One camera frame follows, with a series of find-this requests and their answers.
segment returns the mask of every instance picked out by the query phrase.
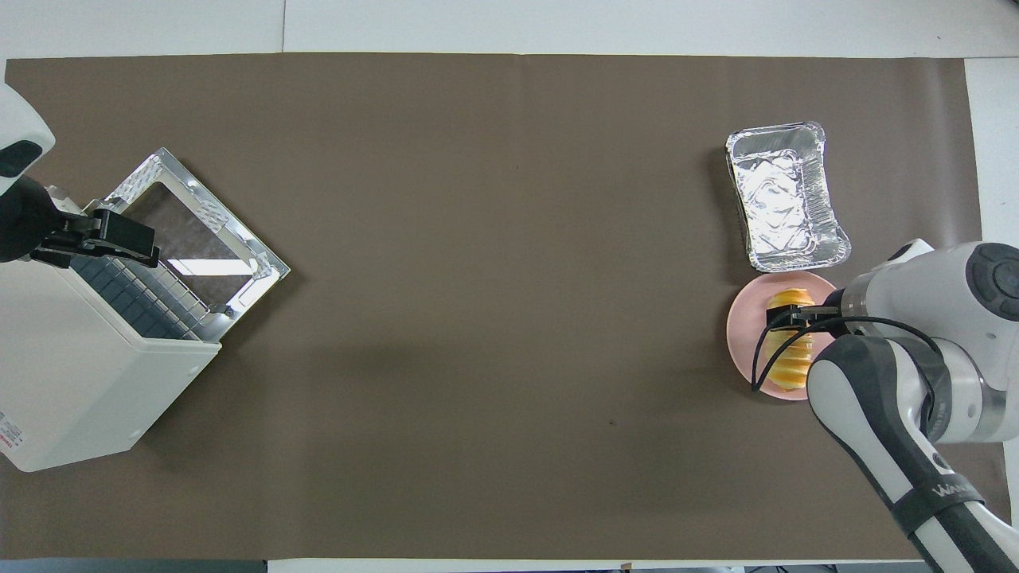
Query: brown table mat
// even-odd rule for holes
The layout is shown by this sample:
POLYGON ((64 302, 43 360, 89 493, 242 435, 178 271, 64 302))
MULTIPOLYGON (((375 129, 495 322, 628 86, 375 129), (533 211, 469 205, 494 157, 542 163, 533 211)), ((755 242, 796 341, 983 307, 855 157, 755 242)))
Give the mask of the brown table mat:
MULTIPOLYGON (((721 146, 824 126, 836 283, 914 237, 977 240, 961 60, 186 56, 7 81, 57 137, 35 177, 85 203, 165 146, 294 271, 131 452, 0 463, 2 557, 918 557, 809 406, 751 396, 729 359, 755 273, 721 146)), ((1007 518, 1001 447, 945 452, 1007 518)))

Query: bread roll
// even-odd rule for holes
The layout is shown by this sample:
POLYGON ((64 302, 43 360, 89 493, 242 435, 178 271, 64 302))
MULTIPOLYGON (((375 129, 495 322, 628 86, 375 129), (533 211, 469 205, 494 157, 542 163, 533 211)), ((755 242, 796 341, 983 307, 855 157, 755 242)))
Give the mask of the bread roll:
MULTIPOLYGON (((814 301, 806 289, 787 289, 771 297, 767 308, 786 305, 810 306, 814 301)), ((796 334, 796 330, 771 330, 764 336, 764 358, 769 360, 779 347, 796 334)), ((792 344, 768 371, 767 379, 785 392, 807 386, 807 370, 810 369, 813 337, 804 334, 792 344)))

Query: white table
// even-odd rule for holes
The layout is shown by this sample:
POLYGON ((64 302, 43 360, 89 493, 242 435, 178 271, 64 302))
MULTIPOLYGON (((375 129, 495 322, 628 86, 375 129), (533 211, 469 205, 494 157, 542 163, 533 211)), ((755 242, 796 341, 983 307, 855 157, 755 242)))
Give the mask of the white table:
MULTIPOLYGON (((1019 5, 1009 0, 4 0, 0 5, 0 72, 8 58, 307 51, 966 58, 983 238, 1019 245, 1014 222, 1019 161, 1012 152, 1019 144, 1019 5)), ((1012 513, 1019 515, 1019 440, 1006 444, 1005 456, 1012 513)), ((289 560, 271 562, 270 571, 612 569, 627 556, 620 557, 289 560)), ((704 565, 634 562, 635 568, 704 565)))

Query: aluminum foil tray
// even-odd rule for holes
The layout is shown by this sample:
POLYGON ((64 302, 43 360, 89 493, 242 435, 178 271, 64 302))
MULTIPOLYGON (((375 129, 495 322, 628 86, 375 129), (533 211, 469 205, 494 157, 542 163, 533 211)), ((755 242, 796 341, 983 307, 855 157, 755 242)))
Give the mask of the aluminum foil tray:
POLYGON ((98 207, 156 229, 155 269, 109 257, 71 263, 145 337, 219 342, 290 271, 165 149, 86 210, 98 207))
POLYGON ((834 266, 850 254, 824 178, 824 129, 813 122, 736 132, 726 142, 750 264, 762 272, 834 266))

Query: robotic arm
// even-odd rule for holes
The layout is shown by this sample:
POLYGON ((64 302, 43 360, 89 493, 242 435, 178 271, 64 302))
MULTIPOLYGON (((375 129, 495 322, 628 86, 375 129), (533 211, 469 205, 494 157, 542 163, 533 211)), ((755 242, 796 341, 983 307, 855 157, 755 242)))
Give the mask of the robotic arm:
POLYGON ((825 306, 907 323, 936 350, 886 324, 849 323, 810 368, 817 419, 935 571, 1019 571, 1019 532, 932 446, 1019 433, 1019 398, 1008 396, 1019 383, 1019 249, 933 251, 918 240, 825 306))
POLYGON ((67 268, 75 255, 110 255, 158 264, 152 228, 107 209, 74 212, 22 174, 54 138, 36 110, 2 84, 0 118, 0 263, 26 258, 67 268))

